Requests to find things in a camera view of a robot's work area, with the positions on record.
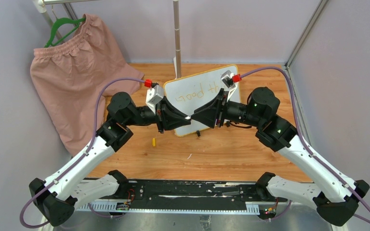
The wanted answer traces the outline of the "yellow framed whiteboard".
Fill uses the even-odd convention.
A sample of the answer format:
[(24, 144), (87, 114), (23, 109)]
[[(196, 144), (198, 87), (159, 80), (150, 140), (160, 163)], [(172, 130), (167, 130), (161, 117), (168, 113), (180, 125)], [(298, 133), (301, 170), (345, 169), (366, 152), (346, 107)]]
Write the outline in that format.
[(232, 64), (168, 81), (163, 85), (165, 96), (174, 107), (190, 116), (214, 99), (221, 88), (228, 90), (221, 80), (226, 71), (238, 74), (238, 67)]

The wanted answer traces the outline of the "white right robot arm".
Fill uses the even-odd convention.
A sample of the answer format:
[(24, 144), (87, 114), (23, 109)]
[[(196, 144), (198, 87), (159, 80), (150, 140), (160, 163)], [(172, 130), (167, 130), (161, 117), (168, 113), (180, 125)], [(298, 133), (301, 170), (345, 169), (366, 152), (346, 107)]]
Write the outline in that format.
[(344, 225), (369, 185), (345, 176), (301, 139), (296, 127), (277, 115), (280, 101), (269, 88), (254, 89), (246, 104), (230, 101), (228, 94), (221, 89), (194, 111), (192, 119), (210, 128), (222, 126), (225, 120), (255, 127), (260, 143), (292, 161), (312, 180), (298, 183), (266, 172), (257, 180), (257, 197), (262, 201), (271, 197), (292, 200), (316, 210), (334, 226)]

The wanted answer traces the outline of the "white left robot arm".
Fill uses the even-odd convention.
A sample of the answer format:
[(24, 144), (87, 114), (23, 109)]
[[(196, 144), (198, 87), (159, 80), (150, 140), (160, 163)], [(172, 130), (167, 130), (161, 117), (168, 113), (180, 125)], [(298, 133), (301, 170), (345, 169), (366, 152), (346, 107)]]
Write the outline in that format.
[(102, 161), (116, 153), (132, 137), (130, 126), (156, 124), (159, 132), (191, 123), (190, 116), (175, 108), (163, 93), (149, 89), (146, 105), (136, 106), (131, 96), (119, 92), (107, 106), (108, 117), (87, 145), (57, 172), (29, 184), (30, 203), (54, 227), (64, 224), (76, 209), (104, 196), (122, 199), (128, 194), (127, 178), (117, 170), (80, 186), (80, 182)]

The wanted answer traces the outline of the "pink cloth shorts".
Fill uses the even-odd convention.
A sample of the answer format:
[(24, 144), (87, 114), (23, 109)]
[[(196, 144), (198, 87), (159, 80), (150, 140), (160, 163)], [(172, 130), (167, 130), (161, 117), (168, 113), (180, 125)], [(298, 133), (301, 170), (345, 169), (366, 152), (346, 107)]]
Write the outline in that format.
[(124, 59), (104, 21), (85, 14), (73, 38), (36, 48), (30, 67), (35, 89), (71, 155), (76, 155), (101, 125), (106, 97), (133, 94), (144, 74)]

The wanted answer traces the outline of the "metal stand pole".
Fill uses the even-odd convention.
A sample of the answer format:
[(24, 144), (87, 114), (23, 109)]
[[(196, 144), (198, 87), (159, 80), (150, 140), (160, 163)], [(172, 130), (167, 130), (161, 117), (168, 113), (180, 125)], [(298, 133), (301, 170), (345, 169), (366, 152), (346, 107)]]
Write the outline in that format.
[(179, 0), (173, 0), (173, 16), (174, 16), (174, 38), (175, 38), (175, 57), (173, 59), (173, 62), (175, 69), (175, 78), (178, 79), (182, 77)]

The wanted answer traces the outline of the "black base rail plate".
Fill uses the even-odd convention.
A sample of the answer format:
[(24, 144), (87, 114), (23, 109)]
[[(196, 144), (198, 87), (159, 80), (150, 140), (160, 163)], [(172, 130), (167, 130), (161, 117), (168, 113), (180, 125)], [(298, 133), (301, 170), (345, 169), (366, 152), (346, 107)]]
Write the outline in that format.
[(96, 199), (80, 211), (258, 215), (287, 199), (258, 190), (255, 182), (129, 180), (126, 193)]

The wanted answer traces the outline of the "aluminium frame post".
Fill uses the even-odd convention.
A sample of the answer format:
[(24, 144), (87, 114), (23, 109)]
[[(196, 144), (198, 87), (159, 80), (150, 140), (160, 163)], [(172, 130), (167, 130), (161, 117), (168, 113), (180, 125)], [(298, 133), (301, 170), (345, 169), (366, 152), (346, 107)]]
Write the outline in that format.
[(319, 20), (320, 16), (323, 14), (325, 7), (328, 5), (330, 1), (329, 0), (320, 0), (316, 9), (314, 10), (312, 16), (310, 17), (308, 23), (306, 24), (302, 34), (300, 35), (296, 45), (294, 46), (290, 56), (288, 57), (288, 60), (285, 63), (285, 67), (287, 70), (291, 68), (294, 61), (296, 60), (301, 48), (307, 41), (308, 36), (312, 32), (315, 24)]

